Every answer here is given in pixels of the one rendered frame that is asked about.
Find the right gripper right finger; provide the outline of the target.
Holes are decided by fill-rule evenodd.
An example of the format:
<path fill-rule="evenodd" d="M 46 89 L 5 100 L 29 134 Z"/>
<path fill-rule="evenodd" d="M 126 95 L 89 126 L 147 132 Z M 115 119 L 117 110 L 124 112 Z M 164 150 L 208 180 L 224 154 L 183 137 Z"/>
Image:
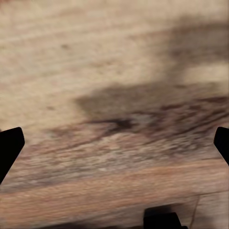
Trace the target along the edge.
<path fill-rule="evenodd" d="M 229 165 L 229 129 L 218 127 L 214 138 L 214 144 Z"/>

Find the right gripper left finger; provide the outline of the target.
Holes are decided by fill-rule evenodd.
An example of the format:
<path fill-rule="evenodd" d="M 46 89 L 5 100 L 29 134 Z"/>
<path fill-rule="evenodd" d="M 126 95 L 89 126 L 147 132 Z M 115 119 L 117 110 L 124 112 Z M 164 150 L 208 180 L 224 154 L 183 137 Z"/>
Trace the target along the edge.
<path fill-rule="evenodd" d="M 21 127 L 0 132 L 0 184 L 24 146 Z"/>

